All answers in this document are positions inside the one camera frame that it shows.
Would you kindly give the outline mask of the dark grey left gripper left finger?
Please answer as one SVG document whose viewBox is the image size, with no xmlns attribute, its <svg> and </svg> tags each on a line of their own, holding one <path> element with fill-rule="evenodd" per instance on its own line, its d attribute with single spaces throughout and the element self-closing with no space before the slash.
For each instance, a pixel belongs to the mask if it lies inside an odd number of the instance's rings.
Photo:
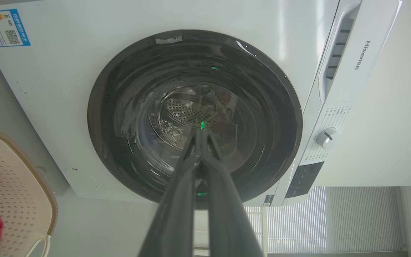
<svg viewBox="0 0 411 257">
<path fill-rule="evenodd" d="M 138 257 L 193 257 L 198 132 L 191 133 Z"/>
</svg>

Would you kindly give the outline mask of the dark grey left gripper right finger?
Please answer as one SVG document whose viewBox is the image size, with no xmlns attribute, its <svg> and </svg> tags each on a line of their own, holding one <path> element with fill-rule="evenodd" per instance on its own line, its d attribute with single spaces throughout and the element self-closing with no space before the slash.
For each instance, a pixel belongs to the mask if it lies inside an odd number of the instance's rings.
<svg viewBox="0 0 411 257">
<path fill-rule="evenodd" d="M 210 130 L 201 130 L 201 170 L 207 182 L 210 257 L 264 257 Z"/>
</svg>

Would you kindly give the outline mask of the beige perforated laundry basket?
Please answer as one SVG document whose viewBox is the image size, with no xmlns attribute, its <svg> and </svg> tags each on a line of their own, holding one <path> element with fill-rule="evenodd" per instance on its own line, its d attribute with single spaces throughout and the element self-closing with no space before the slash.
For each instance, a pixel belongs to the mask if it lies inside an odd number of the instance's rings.
<svg viewBox="0 0 411 257">
<path fill-rule="evenodd" d="M 48 257 L 58 217 L 54 194 L 28 155 L 0 133 L 0 257 Z"/>
</svg>

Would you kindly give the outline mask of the black control display panel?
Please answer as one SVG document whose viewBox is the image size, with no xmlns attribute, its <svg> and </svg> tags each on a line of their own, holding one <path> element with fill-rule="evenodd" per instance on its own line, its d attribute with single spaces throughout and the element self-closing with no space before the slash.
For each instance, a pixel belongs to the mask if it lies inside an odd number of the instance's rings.
<svg viewBox="0 0 411 257">
<path fill-rule="evenodd" d="M 318 173 L 324 162 L 298 166 L 295 175 L 290 183 L 285 198 L 305 195 L 313 186 Z"/>
</svg>

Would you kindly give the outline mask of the round dark washing machine door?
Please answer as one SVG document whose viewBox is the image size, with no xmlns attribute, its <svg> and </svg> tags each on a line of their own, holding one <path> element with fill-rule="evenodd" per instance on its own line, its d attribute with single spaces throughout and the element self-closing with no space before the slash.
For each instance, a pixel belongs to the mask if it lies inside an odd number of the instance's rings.
<svg viewBox="0 0 411 257">
<path fill-rule="evenodd" d="M 157 45 L 155 38 L 182 36 Z M 301 105 L 281 68 L 241 39 L 204 30 L 149 36 L 98 76 L 88 129 L 109 172 L 159 203 L 194 130 L 210 130 L 243 202 L 260 196 L 295 159 Z"/>
</svg>

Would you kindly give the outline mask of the white round control knob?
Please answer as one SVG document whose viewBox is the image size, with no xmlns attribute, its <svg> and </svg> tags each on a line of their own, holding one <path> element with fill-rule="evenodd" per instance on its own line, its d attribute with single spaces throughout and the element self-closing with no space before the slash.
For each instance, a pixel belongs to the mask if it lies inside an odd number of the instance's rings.
<svg viewBox="0 0 411 257">
<path fill-rule="evenodd" d="M 334 148 L 341 140 L 342 133 L 334 127 L 323 130 L 316 138 L 316 143 L 325 150 Z"/>
</svg>

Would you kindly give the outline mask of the white Hisense washing machine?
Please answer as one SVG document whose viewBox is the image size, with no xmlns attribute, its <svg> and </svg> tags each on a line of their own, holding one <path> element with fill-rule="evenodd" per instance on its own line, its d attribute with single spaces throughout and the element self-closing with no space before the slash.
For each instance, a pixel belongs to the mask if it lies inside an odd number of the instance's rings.
<svg viewBox="0 0 411 257">
<path fill-rule="evenodd" d="M 298 166 L 325 162 L 317 136 L 343 132 L 402 0 L 39 0 L 10 3 L 30 46 L 0 47 L 0 70 L 64 177 L 80 197 L 150 203 L 114 177 L 88 129 L 98 76 L 119 52 L 175 30 L 215 31 L 266 54 L 302 110 L 302 135 L 285 174 L 246 206 L 286 206 Z"/>
</svg>

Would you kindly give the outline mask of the grey tape strip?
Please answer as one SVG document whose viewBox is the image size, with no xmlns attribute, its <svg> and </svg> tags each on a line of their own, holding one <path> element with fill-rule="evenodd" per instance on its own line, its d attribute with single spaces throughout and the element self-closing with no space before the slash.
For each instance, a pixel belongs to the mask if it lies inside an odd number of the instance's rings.
<svg viewBox="0 0 411 257">
<path fill-rule="evenodd" d="M 172 36 L 172 37 L 167 37 L 165 39 L 155 38 L 155 44 L 157 45 L 174 44 L 177 42 L 183 42 L 182 36 Z"/>
</svg>

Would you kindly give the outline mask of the blue energy label sticker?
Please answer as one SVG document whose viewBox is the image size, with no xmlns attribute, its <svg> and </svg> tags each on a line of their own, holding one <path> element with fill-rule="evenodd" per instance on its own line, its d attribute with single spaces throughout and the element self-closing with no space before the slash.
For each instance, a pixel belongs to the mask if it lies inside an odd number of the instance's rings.
<svg viewBox="0 0 411 257">
<path fill-rule="evenodd" d="M 18 10 L 0 10 L 0 47 L 30 45 Z"/>
</svg>

